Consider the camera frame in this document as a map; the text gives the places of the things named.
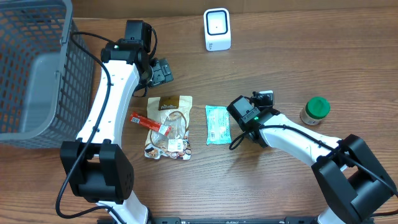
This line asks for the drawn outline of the beige Pantree snack pouch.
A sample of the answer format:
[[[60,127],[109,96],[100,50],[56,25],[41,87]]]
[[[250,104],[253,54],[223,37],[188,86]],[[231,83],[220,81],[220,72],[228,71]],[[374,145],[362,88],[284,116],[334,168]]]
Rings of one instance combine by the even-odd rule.
[[[167,135],[150,130],[147,135],[144,155],[151,159],[162,156],[188,161],[192,155],[189,141],[191,96],[162,96],[148,99],[147,117],[170,131]]]

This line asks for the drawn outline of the teal wet wipes pack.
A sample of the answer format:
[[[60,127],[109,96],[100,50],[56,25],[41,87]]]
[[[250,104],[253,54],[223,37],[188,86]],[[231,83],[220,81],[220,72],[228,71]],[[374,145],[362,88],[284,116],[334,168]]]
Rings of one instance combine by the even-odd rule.
[[[205,106],[208,136],[206,144],[230,144],[229,113],[225,106]]]

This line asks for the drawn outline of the green lid jar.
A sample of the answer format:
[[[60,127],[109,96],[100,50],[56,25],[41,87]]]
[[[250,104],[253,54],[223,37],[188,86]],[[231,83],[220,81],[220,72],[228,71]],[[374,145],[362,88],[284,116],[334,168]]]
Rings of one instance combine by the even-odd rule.
[[[307,125],[320,123],[330,112],[331,106],[326,98],[311,98],[300,112],[300,119]]]

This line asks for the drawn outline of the red snack stick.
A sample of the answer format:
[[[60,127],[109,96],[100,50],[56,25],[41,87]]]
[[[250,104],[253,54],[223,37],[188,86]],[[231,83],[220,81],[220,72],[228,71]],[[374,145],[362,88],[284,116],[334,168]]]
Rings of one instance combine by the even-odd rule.
[[[161,124],[160,122],[155,121],[153,119],[149,119],[148,117],[142,116],[142,115],[136,113],[135,111],[131,114],[130,121],[133,123],[137,123],[145,128],[152,130],[152,131],[158,132],[159,134],[161,134],[163,136],[168,136],[172,129],[171,126],[166,126],[164,124]]]

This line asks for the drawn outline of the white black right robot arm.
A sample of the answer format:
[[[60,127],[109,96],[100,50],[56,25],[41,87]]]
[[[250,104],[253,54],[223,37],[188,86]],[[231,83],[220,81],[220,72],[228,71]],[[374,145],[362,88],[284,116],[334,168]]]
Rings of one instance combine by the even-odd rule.
[[[308,165],[320,186],[327,208],[307,223],[373,223],[375,217],[396,215],[378,209],[397,195],[397,186],[360,137],[344,139],[316,133],[294,123],[273,107],[273,91],[239,96],[227,107],[242,130],[229,145],[233,150],[244,138],[261,147],[289,153]]]

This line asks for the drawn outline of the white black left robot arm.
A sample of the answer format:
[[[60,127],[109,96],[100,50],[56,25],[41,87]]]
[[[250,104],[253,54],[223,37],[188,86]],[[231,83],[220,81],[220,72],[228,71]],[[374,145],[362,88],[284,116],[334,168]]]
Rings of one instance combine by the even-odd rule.
[[[106,210],[112,223],[154,223],[150,210],[133,191],[134,169],[121,149],[127,109],[134,92],[173,81],[166,59],[155,58],[155,29],[143,20],[128,20],[125,35],[108,40],[101,57],[101,81],[82,129],[74,141],[65,141],[60,159],[66,178],[55,202],[65,219],[95,210]],[[72,215],[62,213],[61,199],[67,187],[95,207]]]

